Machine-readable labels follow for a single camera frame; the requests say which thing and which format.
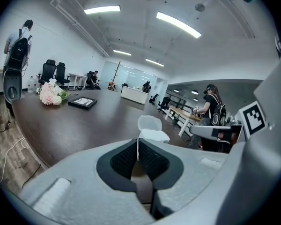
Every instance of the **fluorescent light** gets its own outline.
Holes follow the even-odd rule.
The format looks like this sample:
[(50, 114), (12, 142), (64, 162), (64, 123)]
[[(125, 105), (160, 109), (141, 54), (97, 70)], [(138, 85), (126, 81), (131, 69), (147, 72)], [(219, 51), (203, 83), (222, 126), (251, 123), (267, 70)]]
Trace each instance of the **fluorescent light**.
[[(122, 65), (123, 67), (127, 67), (127, 66), (124, 66), (124, 65)], [(134, 69), (134, 68), (132, 68), (132, 67), (127, 67), (127, 68), (130, 68), (130, 69)]]
[(154, 62), (154, 61), (152, 61), (152, 60), (149, 60), (149, 59), (147, 59), (147, 58), (146, 58), (146, 61), (152, 62), (152, 63), (154, 63), (154, 64), (157, 64), (157, 65), (159, 65), (159, 66), (164, 67), (164, 65), (162, 65), (162, 64), (160, 64), (160, 63), (158, 63), (158, 62)]
[(199, 94), (197, 90), (192, 90), (192, 93), (193, 93), (193, 94), (196, 94), (196, 95)]
[(107, 6), (107, 7), (96, 7), (84, 10), (86, 14), (93, 14), (93, 13), (103, 13), (103, 12), (120, 12), (121, 8), (119, 5), (117, 6)]
[[(143, 72), (143, 73), (145, 73), (145, 72)], [(153, 76), (153, 75), (152, 75), (152, 74), (150, 74), (150, 73), (145, 73), (145, 74), (149, 74), (149, 75)]]
[(160, 13), (160, 12), (157, 13), (156, 17), (181, 28), (182, 30), (193, 35), (195, 38), (198, 38), (201, 36), (201, 34), (199, 32), (197, 32), (195, 29), (193, 29), (190, 26), (186, 25), (185, 23), (177, 20), (176, 18), (173, 18), (171, 16), (168, 16), (168, 15)]
[(121, 53), (121, 54), (125, 54), (128, 56), (131, 56), (131, 53), (126, 53), (126, 52), (122, 52), (122, 51), (118, 51), (118, 50), (113, 50), (115, 53)]

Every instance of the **dark wooden table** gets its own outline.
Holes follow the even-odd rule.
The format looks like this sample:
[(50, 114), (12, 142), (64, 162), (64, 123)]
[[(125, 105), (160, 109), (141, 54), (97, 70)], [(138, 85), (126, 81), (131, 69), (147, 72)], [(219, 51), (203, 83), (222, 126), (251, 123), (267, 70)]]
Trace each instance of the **dark wooden table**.
[[(24, 137), (47, 167), (82, 150), (137, 138), (140, 134), (137, 121), (141, 115), (159, 118), (163, 132), (170, 137), (170, 144), (186, 147), (171, 124), (148, 102), (141, 105), (121, 98), (119, 93), (110, 90), (84, 90), (77, 93), (98, 102), (89, 110), (69, 106), (67, 101), (60, 106), (46, 106), (36, 95), (12, 103)], [(150, 200), (150, 192), (147, 179), (143, 180), (144, 174), (140, 164), (136, 164), (132, 180), (138, 183), (139, 191), (143, 190), (146, 194), (146, 198), (140, 195), (145, 203)]]

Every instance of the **white counter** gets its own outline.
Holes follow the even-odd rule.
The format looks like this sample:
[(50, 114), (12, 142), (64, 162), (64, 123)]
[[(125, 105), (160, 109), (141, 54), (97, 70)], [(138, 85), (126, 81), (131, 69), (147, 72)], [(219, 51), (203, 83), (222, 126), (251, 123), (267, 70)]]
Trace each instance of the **white counter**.
[(123, 86), (121, 97), (127, 98), (140, 104), (145, 104), (147, 98), (149, 97), (149, 94), (138, 89)]

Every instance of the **wooden floor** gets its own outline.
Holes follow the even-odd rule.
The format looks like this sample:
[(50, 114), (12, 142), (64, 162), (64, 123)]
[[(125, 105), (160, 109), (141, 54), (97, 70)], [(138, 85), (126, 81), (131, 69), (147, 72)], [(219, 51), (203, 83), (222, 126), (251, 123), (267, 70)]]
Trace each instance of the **wooden floor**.
[[(0, 130), (8, 121), (8, 114), (3, 95), (0, 96)], [(3, 133), (0, 133), (0, 180), (2, 177), (3, 165), (5, 161), (5, 154), (19, 139), (23, 138), (21, 130), (15, 119), (10, 117), (10, 127)], [(23, 146), (29, 147), (27, 142), (23, 141)], [(19, 142), (7, 156), (7, 163), (5, 166), (4, 178), (1, 185), (7, 188), (14, 194), (19, 194), (23, 183), (36, 171), (39, 167), (38, 162), (31, 155), (29, 149), (25, 149)], [(38, 176), (44, 171), (42, 167), (39, 168), (34, 177)]]

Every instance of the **cap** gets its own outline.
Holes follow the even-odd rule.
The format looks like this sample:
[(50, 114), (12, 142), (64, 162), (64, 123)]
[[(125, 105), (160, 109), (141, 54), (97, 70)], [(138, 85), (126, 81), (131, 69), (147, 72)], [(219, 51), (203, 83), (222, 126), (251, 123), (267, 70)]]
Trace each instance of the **cap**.
[(210, 90), (210, 89), (214, 89), (215, 86), (213, 84), (209, 84), (207, 87), (206, 87), (206, 90), (204, 91), (204, 94), (207, 94), (207, 91)]

